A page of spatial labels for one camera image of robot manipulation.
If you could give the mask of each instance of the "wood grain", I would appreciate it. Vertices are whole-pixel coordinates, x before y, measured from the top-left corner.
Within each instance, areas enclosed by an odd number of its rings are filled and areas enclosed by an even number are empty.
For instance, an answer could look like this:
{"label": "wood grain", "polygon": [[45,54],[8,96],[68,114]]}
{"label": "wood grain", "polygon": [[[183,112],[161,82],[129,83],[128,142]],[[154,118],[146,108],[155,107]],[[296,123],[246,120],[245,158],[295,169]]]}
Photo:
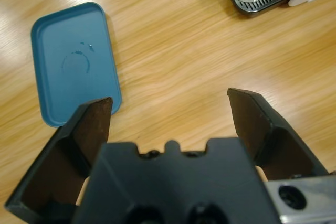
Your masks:
{"label": "wood grain", "polygon": [[[226,90],[260,92],[336,169],[336,1],[254,19],[230,0],[0,0],[0,205],[55,129],[40,116],[30,45],[39,17],[87,1],[106,12],[123,103],[109,141],[202,149],[235,135]],[[0,223],[21,223],[0,210]]]}

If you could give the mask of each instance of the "black plastic mount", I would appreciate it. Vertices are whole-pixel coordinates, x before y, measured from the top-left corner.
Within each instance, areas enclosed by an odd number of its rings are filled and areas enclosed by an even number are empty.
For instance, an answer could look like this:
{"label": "black plastic mount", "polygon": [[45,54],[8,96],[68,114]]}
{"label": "black plastic mount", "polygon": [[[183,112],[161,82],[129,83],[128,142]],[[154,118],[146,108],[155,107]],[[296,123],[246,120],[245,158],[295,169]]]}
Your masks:
{"label": "black plastic mount", "polygon": [[147,154],[133,143],[104,144],[112,99],[81,105],[6,209],[28,223],[280,223],[254,166],[268,179],[328,172],[260,94],[229,89],[228,96],[239,138],[211,139],[203,152],[181,152],[175,141]]}

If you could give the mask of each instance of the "screw hole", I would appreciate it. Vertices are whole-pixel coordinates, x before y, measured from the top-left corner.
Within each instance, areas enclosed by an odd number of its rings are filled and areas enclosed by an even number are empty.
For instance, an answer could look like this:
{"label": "screw hole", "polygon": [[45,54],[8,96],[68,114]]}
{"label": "screw hole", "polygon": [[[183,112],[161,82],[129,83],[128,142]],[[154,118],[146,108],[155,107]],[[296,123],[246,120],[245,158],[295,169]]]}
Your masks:
{"label": "screw hole", "polygon": [[198,204],[192,209],[188,224],[228,224],[228,221],[217,206]]}
{"label": "screw hole", "polygon": [[280,186],[279,196],[287,206],[295,210],[303,210],[307,206],[305,196],[296,187]]}
{"label": "screw hole", "polygon": [[126,224],[163,224],[162,215],[153,207],[136,207],[129,214]]}
{"label": "screw hole", "polygon": [[147,152],[146,154],[141,154],[140,156],[144,159],[153,159],[160,155],[160,152],[157,150],[152,150]]}
{"label": "screw hole", "polygon": [[184,155],[187,157],[200,157],[203,154],[203,152],[184,152]]}

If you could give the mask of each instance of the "blue plastic tray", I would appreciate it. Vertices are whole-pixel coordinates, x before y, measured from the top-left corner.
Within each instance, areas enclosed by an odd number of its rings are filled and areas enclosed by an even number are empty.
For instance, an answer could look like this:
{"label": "blue plastic tray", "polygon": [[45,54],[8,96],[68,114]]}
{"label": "blue plastic tray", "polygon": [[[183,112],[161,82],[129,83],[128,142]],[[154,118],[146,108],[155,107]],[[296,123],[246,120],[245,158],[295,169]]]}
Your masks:
{"label": "blue plastic tray", "polygon": [[37,20],[31,29],[41,114],[53,127],[64,125],[85,102],[113,98],[121,104],[105,14],[84,3]]}

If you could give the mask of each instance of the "table surface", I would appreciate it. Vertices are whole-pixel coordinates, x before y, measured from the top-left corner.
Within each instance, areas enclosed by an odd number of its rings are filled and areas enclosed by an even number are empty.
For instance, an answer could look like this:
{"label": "table surface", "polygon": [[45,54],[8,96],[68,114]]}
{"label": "table surface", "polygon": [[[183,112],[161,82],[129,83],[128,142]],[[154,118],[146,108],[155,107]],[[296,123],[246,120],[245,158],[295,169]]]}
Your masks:
{"label": "table surface", "polygon": [[[261,93],[336,169],[335,0],[253,19],[230,0],[0,0],[0,205],[55,131],[40,115],[31,26],[88,1],[106,12],[123,96],[109,141],[203,149],[236,135],[226,91],[241,88]],[[0,223],[21,223],[0,209]]]}

